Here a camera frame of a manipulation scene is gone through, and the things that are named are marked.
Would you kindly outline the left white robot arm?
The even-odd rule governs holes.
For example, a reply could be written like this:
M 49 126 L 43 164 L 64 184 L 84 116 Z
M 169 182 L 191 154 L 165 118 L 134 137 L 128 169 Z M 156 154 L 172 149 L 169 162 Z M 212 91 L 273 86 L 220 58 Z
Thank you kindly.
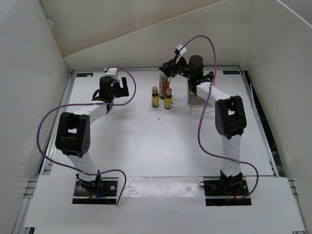
M 126 78 L 119 80 L 115 75 L 106 75 L 99 79 L 99 89 L 93 95 L 93 101 L 100 101 L 100 104 L 60 115 L 56 148 L 68 156 L 74 167 L 80 170 L 77 179 L 86 183 L 85 189 L 91 195 L 97 195 L 102 190 L 99 171 L 88 153 L 91 145 L 91 124 L 110 112 L 115 98 L 127 96 L 129 90 Z

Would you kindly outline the tall clear chili bottle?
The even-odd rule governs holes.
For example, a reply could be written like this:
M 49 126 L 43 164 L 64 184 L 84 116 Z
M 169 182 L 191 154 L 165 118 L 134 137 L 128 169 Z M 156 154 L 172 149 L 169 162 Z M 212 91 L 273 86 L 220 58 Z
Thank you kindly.
M 164 73 L 159 75 L 159 97 L 165 99 L 166 91 L 170 88 L 171 78 Z

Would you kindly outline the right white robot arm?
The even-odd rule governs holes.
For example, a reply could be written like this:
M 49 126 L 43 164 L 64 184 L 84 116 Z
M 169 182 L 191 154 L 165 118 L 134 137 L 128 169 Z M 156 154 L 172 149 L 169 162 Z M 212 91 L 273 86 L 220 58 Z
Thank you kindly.
M 175 56 L 159 67 L 168 77 L 181 75 L 187 78 L 191 92 L 206 101 L 204 106 L 210 104 L 214 107 L 214 122 L 222 140 L 223 154 L 219 156 L 203 151 L 223 160 L 220 176 L 225 179 L 219 182 L 219 190 L 230 195 L 237 188 L 234 179 L 242 180 L 239 149 L 241 136 L 247 126 L 244 105 L 240 96 L 230 96 L 216 88 L 215 71 L 204 75 L 203 69 L 203 58 L 198 55 L 191 56 L 189 62 L 184 57 Z

